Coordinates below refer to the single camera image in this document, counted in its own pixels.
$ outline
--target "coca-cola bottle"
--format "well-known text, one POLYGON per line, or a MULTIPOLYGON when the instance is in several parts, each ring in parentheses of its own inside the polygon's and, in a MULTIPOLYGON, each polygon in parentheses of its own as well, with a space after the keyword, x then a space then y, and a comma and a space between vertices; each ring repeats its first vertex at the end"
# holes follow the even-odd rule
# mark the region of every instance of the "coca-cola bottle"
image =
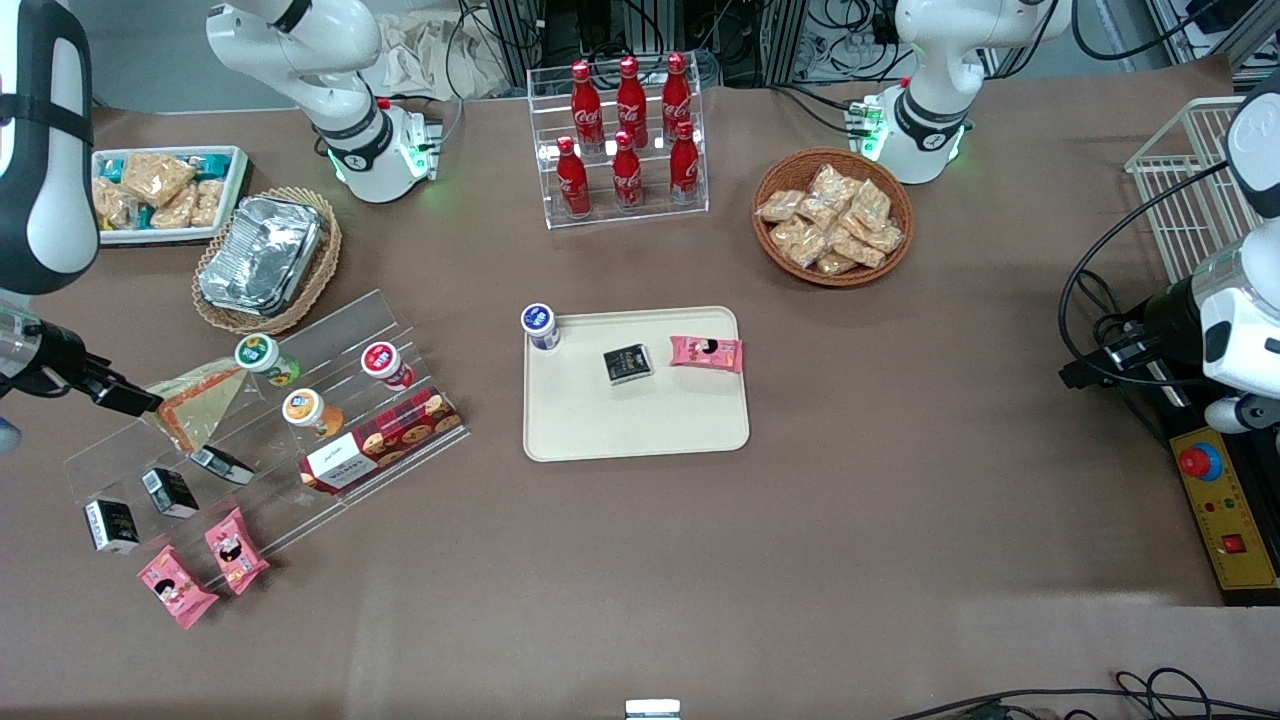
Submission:
POLYGON ((622 72, 622 83, 618 85, 618 126, 631 133, 631 141, 636 147, 645 147, 649 145, 649 118, 645 111, 644 88, 636 78, 640 73, 640 60, 627 55, 618 67, 622 72))
POLYGON ((662 86, 662 137, 667 145, 676 137, 676 124, 689 119, 687 67, 684 53, 667 55, 667 85, 662 86))
POLYGON ((570 109, 573 110, 573 127, 584 155, 604 152, 604 118, 600 117, 600 94, 591 85, 591 65, 577 60, 572 65, 573 94, 570 96, 570 109))
POLYGON ((613 197, 620 213, 635 213, 644 204, 640 158, 636 158, 630 132, 620 129, 613 138, 618 141, 618 154, 613 156, 613 197))
POLYGON ((561 181, 564 206, 568 208, 570 218, 581 220, 591 214, 591 191, 586 187, 586 165, 573 152, 572 137, 561 136, 556 145, 559 146, 561 151, 561 159, 556 163, 556 174, 561 181))
POLYGON ((676 124, 676 143, 671 146, 671 201, 692 205, 698 200, 698 146, 694 123, 676 124))

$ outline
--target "brown tablecloth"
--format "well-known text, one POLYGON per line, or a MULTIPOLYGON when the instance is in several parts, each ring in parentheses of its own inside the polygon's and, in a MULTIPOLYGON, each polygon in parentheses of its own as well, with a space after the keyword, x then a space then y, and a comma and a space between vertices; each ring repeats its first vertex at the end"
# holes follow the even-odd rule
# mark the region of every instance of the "brown tablecloth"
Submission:
MULTIPOLYGON (((381 287, 472 436, 184 633, 133 562, 90 551, 69 500, 61 461, 123 419, 5 398, 27 441, 0 459, 0 705, 562 719, 678 697, 692 720, 874 719, 1166 662, 1275 705, 1280 614, 1213 607, 1169 457, 1112 395, 1056 377, 1065 274, 1135 205, 1121 164, 1187 100, 1229 91, 1224 63, 989 83, 963 155, 910 191, 911 254, 855 291, 801 284, 755 243, 760 174, 836 140, 767 91, 708 95, 709 214, 554 233, 521 101, 470 105, 442 179, 388 206, 338 184, 300 113, 105 115, 104 147, 234 143, 255 190, 329 197, 346 241, 314 318, 381 287), (750 443, 529 461, 516 315, 534 299, 731 307, 750 443)), ((1149 237, 1115 245, 1098 269, 1125 302, 1161 284, 1149 237)), ((200 252, 104 251, 37 309, 131 379, 170 377, 233 340, 191 306, 200 252)))

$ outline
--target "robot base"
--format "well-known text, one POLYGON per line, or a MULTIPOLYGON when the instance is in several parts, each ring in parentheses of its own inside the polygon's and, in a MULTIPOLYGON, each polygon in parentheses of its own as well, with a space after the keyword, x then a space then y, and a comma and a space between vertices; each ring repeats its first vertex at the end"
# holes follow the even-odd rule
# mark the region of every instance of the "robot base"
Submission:
POLYGON ((440 163, 439 124, 428 126, 421 114, 402 108, 390 108, 385 113, 392 120, 392 141, 370 168, 355 170, 343 167, 333 152, 329 154, 338 179, 365 202, 399 200, 417 183, 434 179, 440 163))
POLYGON ((904 90, 891 87, 881 94, 881 106, 884 108, 883 140, 881 142, 878 161, 893 173, 893 177, 904 184, 920 184, 932 181, 942 174, 942 170, 951 161, 956 145, 960 142, 963 132, 951 136, 936 136, 940 141, 933 150, 920 150, 915 138, 909 136, 897 123, 893 105, 897 102, 904 90))

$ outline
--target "pink wrapper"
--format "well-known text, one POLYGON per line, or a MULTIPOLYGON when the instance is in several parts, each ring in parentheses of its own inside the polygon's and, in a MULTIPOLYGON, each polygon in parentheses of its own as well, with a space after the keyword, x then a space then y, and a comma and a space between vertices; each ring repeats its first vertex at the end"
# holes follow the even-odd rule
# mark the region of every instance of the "pink wrapper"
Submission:
POLYGON ((270 566, 253 547, 253 541, 244 529, 244 514, 239 507, 210 528, 205 533, 205 542, 209 550, 214 551, 218 566, 223 569, 227 584, 236 594, 244 592, 250 582, 270 566))
POLYGON ((671 364, 742 372, 742 341, 671 336, 671 364))
POLYGON ((155 560, 147 562, 138 573, 138 579, 156 593, 183 630, 191 629, 209 606, 218 601, 216 594, 205 591, 191 578, 172 544, 166 544, 155 560))

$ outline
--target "wicker basket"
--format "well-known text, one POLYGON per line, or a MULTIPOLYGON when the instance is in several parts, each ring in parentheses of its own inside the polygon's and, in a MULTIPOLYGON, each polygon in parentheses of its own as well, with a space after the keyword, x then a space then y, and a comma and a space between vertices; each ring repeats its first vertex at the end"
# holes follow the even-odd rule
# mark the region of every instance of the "wicker basket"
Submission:
POLYGON ((196 279, 192 281, 191 296, 196 301, 196 311, 200 313, 201 318, 209 320, 209 324, 215 328, 223 328, 237 334, 279 334, 298 324, 311 310, 311 306, 315 305, 316 299, 320 297, 320 292, 324 291, 333 274, 338 270, 338 254, 342 250, 342 228, 338 227, 338 219, 334 217, 333 206, 329 205, 328 200, 310 190, 300 187, 278 187, 268 190, 261 195, 301 202, 320 210, 325 218, 326 231, 324 237, 320 238, 320 245, 316 247, 315 255, 311 258, 307 277, 298 286, 293 305, 274 318, 261 318, 259 315, 250 315, 248 313, 215 307, 205 302, 205 299, 200 295, 200 272, 209 265, 209 261, 214 259, 214 255, 223 246, 223 241, 227 238, 227 232, 230 229, 232 222, 236 220, 236 215, 233 214, 232 219, 218 229, 218 234, 209 243, 205 256, 200 259, 200 265, 196 266, 196 279))
POLYGON ((760 247, 764 249, 769 258, 773 258, 773 261, 777 263, 778 266, 800 279, 827 287, 852 287, 869 283, 879 278, 902 261, 906 251, 911 247, 911 240, 915 237, 915 215, 911 213, 911 200, 906 196, 906 190, 902 187, 902 183, 897 182, 897 178, 895 178, 888 170, 876 163, 872 163, 861 155, 849 150, 837 150, 835 147, 810 147, 809 150, 801 150, 792 155, 787 155, 769 168, 769 170, 764 173, 764 177, 760 178, 760 184, 755 188, 755 201, 751 204, 751 225, 755 227, 755 237, 760 241, 760 247), (831 163, 831 167, 836 168, 846 177, 872 179, 893 202, 890 209, 890 218, 897 224, 899 229, 902 231, 902 243, 884 259, 884 264, 879 268, 872 269, 859 266, 838 275, 824 275, 814 270, 800 268, 787 260, 782 252, 778 251, 777 246, 774 246, 773 241, 769 238, 771 225, 755 214, 755 209, 763 205, 771 195, 780 190, 800 190, 808 192, 809 183, 813 181, 814 176, 818 174, 818 169, 827 163, 831 163))

